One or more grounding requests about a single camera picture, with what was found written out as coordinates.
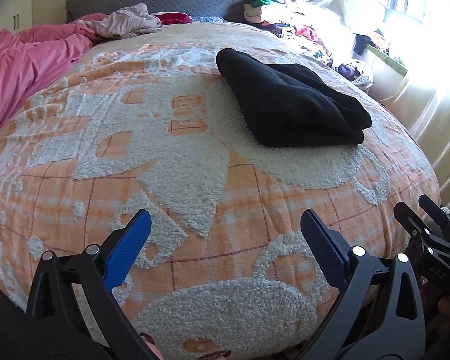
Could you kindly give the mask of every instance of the painted fingernail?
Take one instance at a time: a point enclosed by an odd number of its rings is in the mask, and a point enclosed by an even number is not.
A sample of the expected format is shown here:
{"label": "painted fingernail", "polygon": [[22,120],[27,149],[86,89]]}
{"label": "painted fingernail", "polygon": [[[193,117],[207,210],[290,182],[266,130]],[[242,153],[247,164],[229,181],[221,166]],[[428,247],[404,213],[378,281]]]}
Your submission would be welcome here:
{"label": "painted fingernail", "polygon": [[227,358],[231,354],[232,354],[231,350],[221,350],[221,351],[218,351],[218,352],[209,353],[207,355],[203,355],[203,356],[197,357],[197,360],[216,360],[216,359],[219,359],[221,357]]}
{"label": "painted fingernail", "polygon": [[151,335],[147,333],[139,333],[139,336],[145,338],[145,341],[149,342],[150,344],[155,345],[155,340]]}

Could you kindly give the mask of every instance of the bed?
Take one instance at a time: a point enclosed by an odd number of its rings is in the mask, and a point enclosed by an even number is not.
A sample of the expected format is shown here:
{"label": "bed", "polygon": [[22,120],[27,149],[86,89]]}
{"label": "bed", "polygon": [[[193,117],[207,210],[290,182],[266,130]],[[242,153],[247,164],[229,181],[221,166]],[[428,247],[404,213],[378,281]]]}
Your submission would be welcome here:
{"label": "bed", "polygon": [[[225,47],[303,64],[358,98],[365,142],[260,146],[218,73]],[[440,201],[423,152],[349,81],[246,24],[168,25],[94,47],[1,129],[0,288],[24,308],[44,251],[80,252],[145,208],[152,234],[113,291],[133,326],[166,359],[269,356],[307,339],[337,296],[300,234],[303,211],[391,257],[406,244],[393,207],[418,211],[421,194]]]}

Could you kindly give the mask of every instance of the pink blanket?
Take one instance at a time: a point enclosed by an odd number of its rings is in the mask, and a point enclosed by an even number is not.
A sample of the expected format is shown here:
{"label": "pink blanket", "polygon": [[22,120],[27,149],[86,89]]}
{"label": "pink blanket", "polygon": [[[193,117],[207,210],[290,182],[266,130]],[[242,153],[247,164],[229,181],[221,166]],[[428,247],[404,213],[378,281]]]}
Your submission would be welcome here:
{"label": "pink blanket", "polygon": [[68,71],[96,33],[80,24],[43,25],[13,35],[0,32],[0,127],[24,101]]}

